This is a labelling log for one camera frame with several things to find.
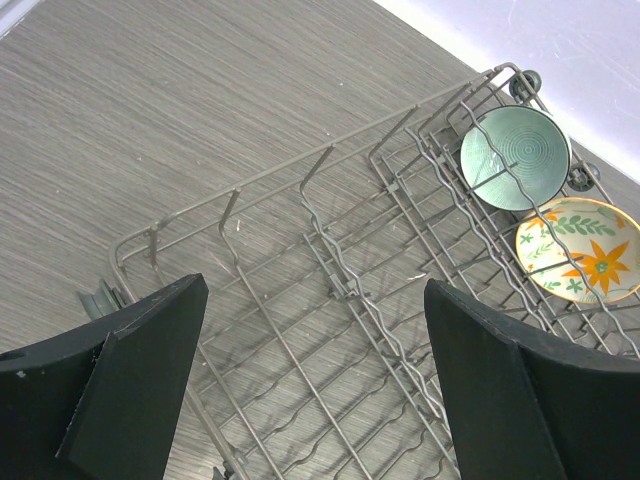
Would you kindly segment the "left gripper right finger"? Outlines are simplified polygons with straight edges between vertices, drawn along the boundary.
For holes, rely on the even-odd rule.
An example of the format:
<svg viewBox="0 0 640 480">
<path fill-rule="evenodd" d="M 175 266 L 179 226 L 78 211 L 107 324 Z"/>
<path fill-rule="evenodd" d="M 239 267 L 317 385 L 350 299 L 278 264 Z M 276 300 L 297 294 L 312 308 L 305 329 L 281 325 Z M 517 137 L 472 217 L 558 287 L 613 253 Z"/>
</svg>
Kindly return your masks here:
<svg viewBox="0 0 640 480">
<path fill-rule="evenodd" d="M 558 338 L 443 281 L 425 317 L 464 479 L 636 479 L 639 363 Z"/>
</svg>

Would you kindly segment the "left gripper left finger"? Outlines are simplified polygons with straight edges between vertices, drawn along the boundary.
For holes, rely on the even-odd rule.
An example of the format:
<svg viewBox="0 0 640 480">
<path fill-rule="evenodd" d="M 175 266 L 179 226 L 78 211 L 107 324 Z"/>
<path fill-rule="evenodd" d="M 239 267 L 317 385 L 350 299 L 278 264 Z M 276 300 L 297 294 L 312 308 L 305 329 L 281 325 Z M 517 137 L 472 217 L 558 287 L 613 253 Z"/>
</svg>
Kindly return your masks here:
<svg viewBox="0 0 640 480">
<path fill-rule="evenodd" d="M 187 275 L 3 353 L 2 478 L 163 478 L 207 299 Z"/>
</svg>

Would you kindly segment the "yellow bowl with leaves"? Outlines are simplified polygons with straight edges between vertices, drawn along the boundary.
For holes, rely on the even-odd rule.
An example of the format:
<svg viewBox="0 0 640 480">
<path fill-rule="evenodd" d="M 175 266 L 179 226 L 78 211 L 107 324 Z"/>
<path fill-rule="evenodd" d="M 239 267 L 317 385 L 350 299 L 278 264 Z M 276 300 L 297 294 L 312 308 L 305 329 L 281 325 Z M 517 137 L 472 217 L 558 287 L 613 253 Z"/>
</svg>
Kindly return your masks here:
<svg viewBox="0 0 640 480">
<path fill-rule="evenodd" d="M 639 224 L 608 203 L 549 201 L 516 231 L 516 254 L 530 280 L 575 303 L 613 303 L 639 289 Z"/>
</svg>

